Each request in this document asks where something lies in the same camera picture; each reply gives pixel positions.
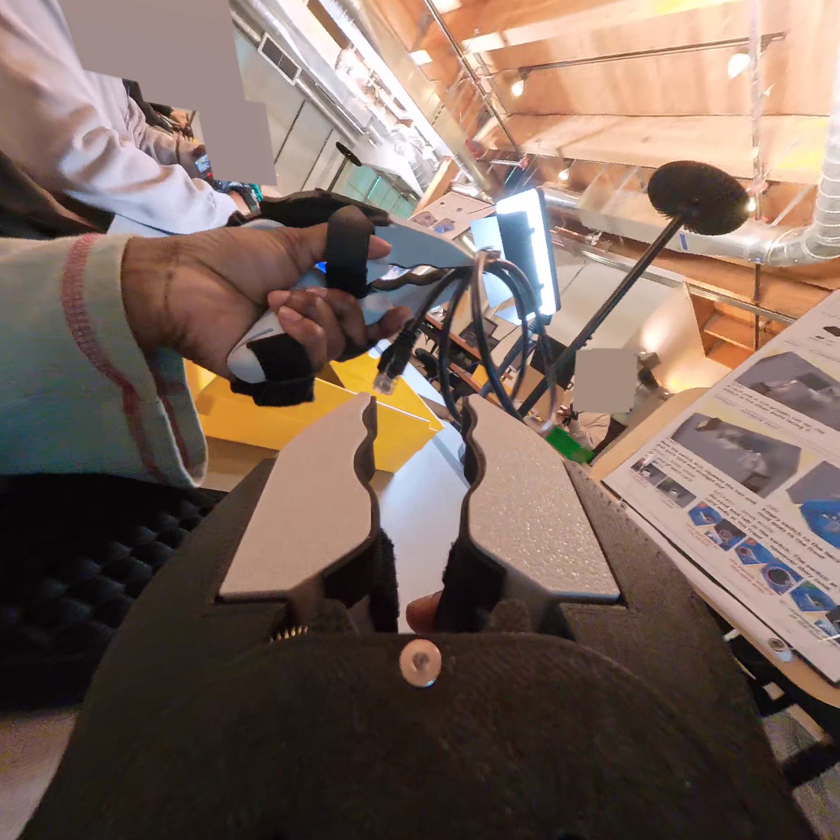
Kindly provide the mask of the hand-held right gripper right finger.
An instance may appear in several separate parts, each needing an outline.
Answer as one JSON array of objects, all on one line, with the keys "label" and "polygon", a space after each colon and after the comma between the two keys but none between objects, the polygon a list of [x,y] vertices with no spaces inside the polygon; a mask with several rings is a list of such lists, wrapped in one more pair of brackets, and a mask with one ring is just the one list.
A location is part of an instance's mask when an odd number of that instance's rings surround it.
[{"label": "hand-held right gripper right finger", "polygon": [[468,593],[482,605],[519,599],[614,605],[620,588],[574,488],[569,463],[522,421],[467,398],[459,547]]}]

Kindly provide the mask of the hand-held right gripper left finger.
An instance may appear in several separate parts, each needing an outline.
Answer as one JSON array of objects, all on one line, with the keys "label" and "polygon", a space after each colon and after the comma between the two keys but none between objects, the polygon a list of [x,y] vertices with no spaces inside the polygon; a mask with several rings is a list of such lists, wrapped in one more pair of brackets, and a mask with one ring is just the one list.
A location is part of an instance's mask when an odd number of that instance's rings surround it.
[{"label": "hand-held right gripper left finger", "polygon": [[278,454],[218,590],[221,602],[344,604],[364,599],[364,553],[380,531],[376,401],[361,393],[309,425]]}]

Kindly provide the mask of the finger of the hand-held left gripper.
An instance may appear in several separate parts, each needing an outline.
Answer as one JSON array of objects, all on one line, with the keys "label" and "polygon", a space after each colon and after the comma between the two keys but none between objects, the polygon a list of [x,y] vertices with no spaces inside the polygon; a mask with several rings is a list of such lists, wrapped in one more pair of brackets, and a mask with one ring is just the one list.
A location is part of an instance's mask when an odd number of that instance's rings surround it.
[{"label": "finger of the hand-held left gripper", "polygon": [[367,280],[382,278],[390,266],[407,270],[422,266],[453,269],[474,264],[473,255],[454,240],[405,219],[390,218],[388,224],[376,224],[373,233],[391,250],[385,257],[367,262]]},{"label": "finger of the hand-held left gripper", "polygon": [[421,309],[428,295],[433,293],[446,275],[385,275],[377,278],[363,276],[364,324],[371,326],[394,308],[407,308],[412,315]]}]

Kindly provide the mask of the yellow plastic bin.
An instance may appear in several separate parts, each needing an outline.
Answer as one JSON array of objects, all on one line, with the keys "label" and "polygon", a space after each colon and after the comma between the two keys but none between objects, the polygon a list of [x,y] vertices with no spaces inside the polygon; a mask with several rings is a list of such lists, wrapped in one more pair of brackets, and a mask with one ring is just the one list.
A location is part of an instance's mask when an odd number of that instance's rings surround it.
[{"label": "yellow plastic bin", "polygon": [[370,393],[376,400],[377,437],[374,465],[395,473],[442,429],[441,420],[411,386],[400,380],[390,395],[375,392],[378,360],[363,355],[333,362],[314,382],[314,400],[299,406],[259,407],[234,394],[223,378],[191,362],[185,363],[187,384],[207,437],[280,450],[322,416]]}]

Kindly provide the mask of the person's left forearm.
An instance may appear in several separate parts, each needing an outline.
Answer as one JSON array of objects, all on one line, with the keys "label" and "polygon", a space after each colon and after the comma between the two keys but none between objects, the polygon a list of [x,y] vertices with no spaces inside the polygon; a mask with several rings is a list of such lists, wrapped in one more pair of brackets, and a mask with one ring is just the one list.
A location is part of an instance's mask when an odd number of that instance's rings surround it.
[{"label": "person's left forearm", "polygon": [[148,360],[123,306],[127,235],[2,239],[2,476],[198,487],[206,440],[184,362]]}]

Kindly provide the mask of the grey desk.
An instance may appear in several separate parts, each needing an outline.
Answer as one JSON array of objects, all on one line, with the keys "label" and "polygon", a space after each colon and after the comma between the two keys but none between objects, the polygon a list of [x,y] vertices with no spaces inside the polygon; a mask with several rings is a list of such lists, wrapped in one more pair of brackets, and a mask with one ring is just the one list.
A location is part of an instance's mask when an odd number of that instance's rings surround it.
[{"label": "grey desk", "polygon": [[[415,368],[406,369],[403,380],[433,413],[445,408]],[[205,436],[208,462],[203,487],[208,489],[232,490],[261,460],[276,456],[273,449]],[[442,588],[467,490],[460,462],[463,449],[459,432],[444,422],[443,429],[395,474],[378,470],[371,482],[380,502],[381,525],[394,543],[399,629],[404,634],[410,629],[407,606]]]}]

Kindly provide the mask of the person's right hand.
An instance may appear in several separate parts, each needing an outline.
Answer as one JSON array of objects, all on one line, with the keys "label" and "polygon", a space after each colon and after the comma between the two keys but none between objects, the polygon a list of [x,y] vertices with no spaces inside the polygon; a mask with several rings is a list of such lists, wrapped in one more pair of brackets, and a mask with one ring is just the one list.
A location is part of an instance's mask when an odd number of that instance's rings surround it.
[{"label": "person's right hand", "polygon": [[443,591],[417,598],[406,607],[406,622],[417,635],[428,635],[435,631],[438,606]]}]

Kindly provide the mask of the green plastic bin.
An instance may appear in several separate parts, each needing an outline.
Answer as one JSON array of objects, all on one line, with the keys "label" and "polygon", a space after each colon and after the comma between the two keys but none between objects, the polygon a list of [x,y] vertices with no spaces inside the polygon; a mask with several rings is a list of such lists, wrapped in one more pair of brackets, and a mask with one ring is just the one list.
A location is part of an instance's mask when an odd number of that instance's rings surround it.
[{"label": "green plastic bin", "polygon": [[591,449],[579,444],[562,426],[553,427],[544,440],[570,462],[588,465],[595,457]]}]

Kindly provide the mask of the studio light panel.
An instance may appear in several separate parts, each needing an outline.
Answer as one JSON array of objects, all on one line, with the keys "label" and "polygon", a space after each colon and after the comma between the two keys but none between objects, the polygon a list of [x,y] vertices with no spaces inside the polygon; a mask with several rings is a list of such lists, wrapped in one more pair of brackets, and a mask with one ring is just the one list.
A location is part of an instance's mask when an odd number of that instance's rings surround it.
[{"label": "studio light panel", "polygon": [[531,315],[551,318],[560,310],[560,288],[544,194],[534,187],[505,197],[493,213],[470,222],[477,249],[497,251],[528,279],[539,304]]}]

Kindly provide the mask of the black slanted pole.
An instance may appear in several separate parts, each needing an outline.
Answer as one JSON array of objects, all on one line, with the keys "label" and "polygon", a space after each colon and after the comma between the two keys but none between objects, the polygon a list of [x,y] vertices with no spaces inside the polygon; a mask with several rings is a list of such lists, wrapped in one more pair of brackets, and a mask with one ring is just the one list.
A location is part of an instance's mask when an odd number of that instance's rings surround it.
[{"label": "black slanted pole", "polygon": [[554,387],[557,384],[559,374],[563,373],[565,368],[574,361],[576,354],[590,341],[594,332],[616,308],[618,303],[625,297],[635,282],[645,273],[648,267],[651,266],[655,258],[665,249],[669,241],[683,227],[684,223],[691,219],[693,212],[693,207],[685,205],[678,213],[672,216],[663,232],[657,236],[653,244],[647,247],[643,255],[627,272],[612,294],[596,310],[592,318],[574,337],[570,345],[561,353],[557,360],[551,364],[545,365],[545,376],[543,377],[543,380],[535,386],[531,394],[526,397],[520,406],[519,413],[521,418],[525,418],[530,414],[531,410],[535,407],[536,403],[544,393],[549,392],[549,395],[553,396]]}]

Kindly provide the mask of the white ceiling vent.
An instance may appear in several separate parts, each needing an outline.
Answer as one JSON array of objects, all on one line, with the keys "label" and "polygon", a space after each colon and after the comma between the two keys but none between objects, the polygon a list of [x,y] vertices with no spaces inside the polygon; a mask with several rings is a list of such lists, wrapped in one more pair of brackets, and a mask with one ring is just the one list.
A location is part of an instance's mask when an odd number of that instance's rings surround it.
[{"label": "white ceiling vent", "polygon": [[301,76],[301,67],[268,33],[262,35],[257,51],[291,85],[297,84]]}]

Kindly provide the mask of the instruction poster board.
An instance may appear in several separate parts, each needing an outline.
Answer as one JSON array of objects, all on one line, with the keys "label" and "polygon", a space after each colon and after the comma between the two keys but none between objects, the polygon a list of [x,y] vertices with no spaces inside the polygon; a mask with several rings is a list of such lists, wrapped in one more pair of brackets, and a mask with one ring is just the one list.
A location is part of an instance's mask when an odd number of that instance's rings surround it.
[{"label": "instruction poster board", "polygon": [[838,708],[839,293],[592,465],[712,609]]}]

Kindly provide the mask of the black quilted wrist pad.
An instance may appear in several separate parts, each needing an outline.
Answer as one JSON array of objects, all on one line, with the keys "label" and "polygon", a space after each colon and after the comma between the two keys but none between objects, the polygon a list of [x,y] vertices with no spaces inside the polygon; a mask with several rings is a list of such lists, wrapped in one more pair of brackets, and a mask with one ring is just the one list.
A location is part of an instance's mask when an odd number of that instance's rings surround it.
[{"label": "black quilted wrist pad", "polygon": [[1,712],[73,707],[132,605],[227,492],[3,476]]}]

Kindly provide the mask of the black fuzzy round cap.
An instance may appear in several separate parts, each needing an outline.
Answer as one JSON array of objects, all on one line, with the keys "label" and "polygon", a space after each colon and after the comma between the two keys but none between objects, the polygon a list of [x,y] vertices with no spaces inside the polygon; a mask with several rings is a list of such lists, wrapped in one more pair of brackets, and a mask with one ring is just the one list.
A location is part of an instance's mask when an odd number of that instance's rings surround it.
[{"label": "black fuzzy round cap", "polygon": [[752,215],[750,196],[729,173],[698,161],[672,161],[650,176],[647,197],[661,215],[696,235],[737,231]]}]

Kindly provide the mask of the silver air duct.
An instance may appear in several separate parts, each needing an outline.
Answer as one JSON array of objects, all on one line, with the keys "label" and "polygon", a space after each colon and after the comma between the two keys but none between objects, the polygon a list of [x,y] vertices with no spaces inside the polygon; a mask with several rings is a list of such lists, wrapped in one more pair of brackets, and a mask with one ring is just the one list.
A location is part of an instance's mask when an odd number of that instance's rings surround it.
[{"label": "silver air duct", "polygon": [[[585,228],[609,235],[652,243],[667,224],[648,209],[648,195],[615,192],[612,198],[637,202],[636,216],[621,215],[606,204],[560,189],[545,188],[547,208],[576,218]],[[839,253],[839,117],[832,113],[824,145],[822,177],[817,187],[812,221],[801,227],[747,220],[735,231],[718,236],[693,233],[683,226],[668,244],[693,256],[735,259],[763,266],[784,267],[822,263]]]},{"label": "silver air duct", "polygon": [[[419,199],[442,165],[456,182],[480,173],[440,108],[418,106],[361,26],[354,2],[229,2],[248,100],[266,107],[271,193],[330,184],[375,202]],[[268,33],[301,67],[291,85],[258,53]]]}]

